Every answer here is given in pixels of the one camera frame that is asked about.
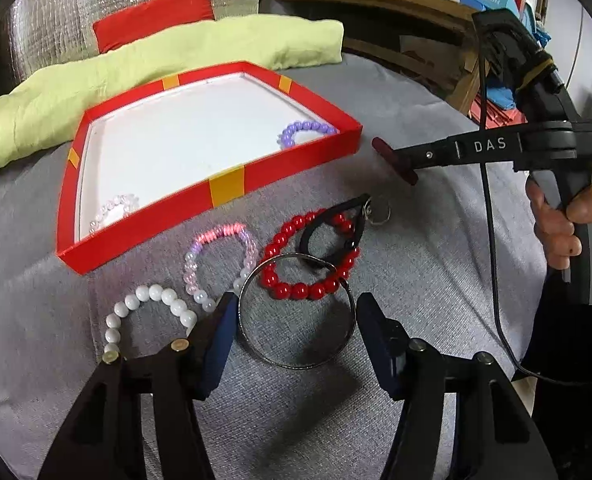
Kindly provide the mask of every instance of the black cable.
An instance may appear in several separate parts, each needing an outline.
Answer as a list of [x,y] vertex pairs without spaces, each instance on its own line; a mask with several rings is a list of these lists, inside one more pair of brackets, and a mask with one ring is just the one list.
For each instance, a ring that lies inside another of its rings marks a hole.
[[569,77],[565,88],[569,88],[569,83],[572,81],[573,70],[575,69],[575,62],[578,61],[578,52],[580,51],[580,40],[582,39],[582,23],[584,22],[584,7],[580,6],[580,28],[578,30],[578,43],[576,44],[576,53],[573,56],[572,69],[569,70]]
[[[486,70],[484,68],[484,56],[482,55],[482,41],[478,44],[478,73],[480,78],[480,133],[484,133],[486,130],[487,122],[487,88],[486,88]],[[511,363],[516,370],[521,373],[535,377],[538,380],[556,384],[557,386],[588,386],[591,383],[581,383],[575,381],[559,381],[550,377],[541,375],[537,372],[527,370],[520,364],[516,355],[511,349],[511,345],[507,340],[502,324],[500,323],[500,300],[498,297],[498,267],[496,264],[496,247],[495,247],[495,229],[493,227],[493,208],[492,208],[492,197],[489,191],[489,176],[487,175],[487,164],[485,162],[480,163],[480,177],[482,177],[482,193],[484,194],[484,208],[487,216],[487,232],[489,234],[489,259],[492,267],[492,297],[493,297],[493,322],[495,323],[496,332],[498,338],[504,347],[505,353],[509,356]]]

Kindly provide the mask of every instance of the gray handle grip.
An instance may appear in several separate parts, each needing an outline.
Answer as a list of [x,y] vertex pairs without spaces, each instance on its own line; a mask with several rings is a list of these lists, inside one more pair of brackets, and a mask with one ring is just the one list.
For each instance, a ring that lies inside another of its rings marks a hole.
[[[592,171],[532,171],[531,177],[544,192],[547,203],[562,211],[573,197],[592,184]],[[568,285],[568,298],[576,304],[592,305],[592,223],[574,224],[582,252],[570,258],[570,266],[562,271]]]

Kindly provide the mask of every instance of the hand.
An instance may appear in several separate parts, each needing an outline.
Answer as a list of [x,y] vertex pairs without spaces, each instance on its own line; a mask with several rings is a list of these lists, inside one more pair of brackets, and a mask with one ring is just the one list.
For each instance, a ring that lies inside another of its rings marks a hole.
[[592,222],[592,186],[573,199],[566,216],[546,203],[544,193],[533,179],[527,179],[525,190],[536,218],[534,232],[543,246],[547,263],[554,269],[568,268],[569,257],[582,251],[580,240],[573,236],[573,224]]

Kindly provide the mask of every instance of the yellow stripe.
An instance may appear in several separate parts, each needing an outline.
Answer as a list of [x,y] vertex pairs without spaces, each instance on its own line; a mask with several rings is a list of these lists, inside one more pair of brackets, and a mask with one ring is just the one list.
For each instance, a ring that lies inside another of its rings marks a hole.
[[161,79],[163,82],[163,89],[169,90],[170,88],[175,88],[180,85],[180,81],[178,80],[178,74],[170,75]]
[[209,179],[211,203],[214,207],[245,194],[245,167],[238,166],[215,174]]
[[547,68],[550,65],[554,64],[554,60],[553,58],[549,58],[546,61],[543,61],[542,63],[540,63],[537,67],[532,68],[531,70],[529,70],[529,72],[527,72],[524,76],[524,78],[522,79],[522,84],[516,88],[516,92],[520,92],[523,88],[525,88],[529,83],[531,83],[535,78],[538,77],[538,75],[540,75],[540,73]]
[[74,148],[70,148],[70,152],[67,155],[67,160],[71,162],[71,165],[74,166],[74,168],[78,169],[78,165],[80,164],[80,157],[74,151]]
[[281,80],[278,81],[278,90],[282,90],[288,95],[289,90],[291,90],[291,79],[285,75],[281,75]]

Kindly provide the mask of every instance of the white wall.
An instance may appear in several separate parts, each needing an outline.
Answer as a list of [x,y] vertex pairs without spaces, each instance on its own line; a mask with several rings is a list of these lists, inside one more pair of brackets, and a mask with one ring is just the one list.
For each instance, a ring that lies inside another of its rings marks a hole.
[[[560,76],[567,81],[573,64],[582,6],[578,0],[549,0],[544,27],[552,39],[546,46],[556,62]],[[580,49],[572,79],[569,95],[580,113],[592,101],[592,19],[584,11]]]

